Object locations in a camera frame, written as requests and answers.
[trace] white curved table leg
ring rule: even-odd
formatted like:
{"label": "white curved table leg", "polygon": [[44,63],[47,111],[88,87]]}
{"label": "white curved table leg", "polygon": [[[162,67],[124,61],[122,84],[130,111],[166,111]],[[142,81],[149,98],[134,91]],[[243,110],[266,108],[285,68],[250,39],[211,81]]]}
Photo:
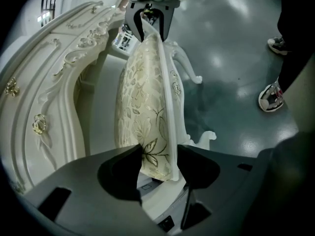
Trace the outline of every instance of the white curved table leg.
{"label": "white curved table leg", "polygon": [[206,131],[201,135],[199,142],[197,144],[195,144],[193,140],[189,140],[188,142],[183,143],[183,145],[190,145],[190,146],[194,146],[197,148],[210,150],[209,141],[210,140],[216,140],[216,139],[217,139],[217,136],[216,136],[215,132]]}
{"label": "white curved table leg", "polygon": [[186,52],[176,43],[176,42],[167,42],[167,45],[171,46],[173,49],[173,59],[178,61],[184,70],[187,72],[190,79],[196,83],[202,83],[202,77],[196,76],[195,72],[191,66],[191,63],[186,55]]}

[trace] pillowcase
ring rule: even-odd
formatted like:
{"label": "pillowcase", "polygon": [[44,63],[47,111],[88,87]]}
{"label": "pillowcase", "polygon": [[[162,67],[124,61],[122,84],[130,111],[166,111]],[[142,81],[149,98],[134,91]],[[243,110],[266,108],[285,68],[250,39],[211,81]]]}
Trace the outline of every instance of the pillowcase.
{"label": "pillowcase", "polygon": [[177,150],[170,146],[173,136],[169,136],[161,46],[158,35],[149,35],[130,56],[121,73],[116,99],[115,143],[118,148],[141,144],[140,172],[167,181],[173,178],[172,169],[175,171],[177,167]]}

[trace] gold drawer knob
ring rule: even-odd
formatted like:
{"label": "gold drawer knob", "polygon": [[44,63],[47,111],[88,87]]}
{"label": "gold drawer knob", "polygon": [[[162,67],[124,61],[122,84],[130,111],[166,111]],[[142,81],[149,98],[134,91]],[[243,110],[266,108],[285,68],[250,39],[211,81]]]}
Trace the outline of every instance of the gold drawer knob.
{"label": "gold drawer knob", "polygon": [[41,135],[44,133],[46,129],[46,118],[44,115],[38,114],[34,116],[34,122],[33,122],[33,131],[37,135]]}
{"label": "gold drawer knob", "polygon": [[92,7],[92,8],[91,8],[91,13],[92,13],[92,14],[95,14],[96,10],[97,10],[97,7],[95,7],[95,6]]}
{"label": "gold drawer knob", "polygon": [[19,94],[20,89],[16,86],[16,79],[12,78],[9,80],[9,82],[6,84],[4,93],[5,94],[11,94],[12,97],[15,97]]}

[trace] sneaker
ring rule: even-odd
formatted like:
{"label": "sneaker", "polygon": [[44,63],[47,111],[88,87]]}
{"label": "sneaker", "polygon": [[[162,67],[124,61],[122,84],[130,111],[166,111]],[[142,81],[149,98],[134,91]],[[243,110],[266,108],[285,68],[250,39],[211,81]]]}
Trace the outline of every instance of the sneaker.
{"label": "sneaker", "polygon": [[260,93],[258,104],[265,112],[274,112],[284,105],[283,93],[278,82],[268,85]]}
{"label": "sneaker", "polygon": [[276,54],[287,55],[289,52],[283,37],[273,37],[268,39],[270,49]]}

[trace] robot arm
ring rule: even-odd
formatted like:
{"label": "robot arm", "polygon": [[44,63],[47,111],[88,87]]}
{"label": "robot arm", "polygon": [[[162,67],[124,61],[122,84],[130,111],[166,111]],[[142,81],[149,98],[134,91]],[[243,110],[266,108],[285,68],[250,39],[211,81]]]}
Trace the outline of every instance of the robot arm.
{"label": "robot arm", "polygon": [[142,28],[140,13],[143,12],[147,4],[151,5],[151,9],[158,12],[159,30],[162,41],[168,37],[175,8],[178,8],[182,0],[129,0],[126,10],[126,22],[132,33],[142,42],[144,33]]}

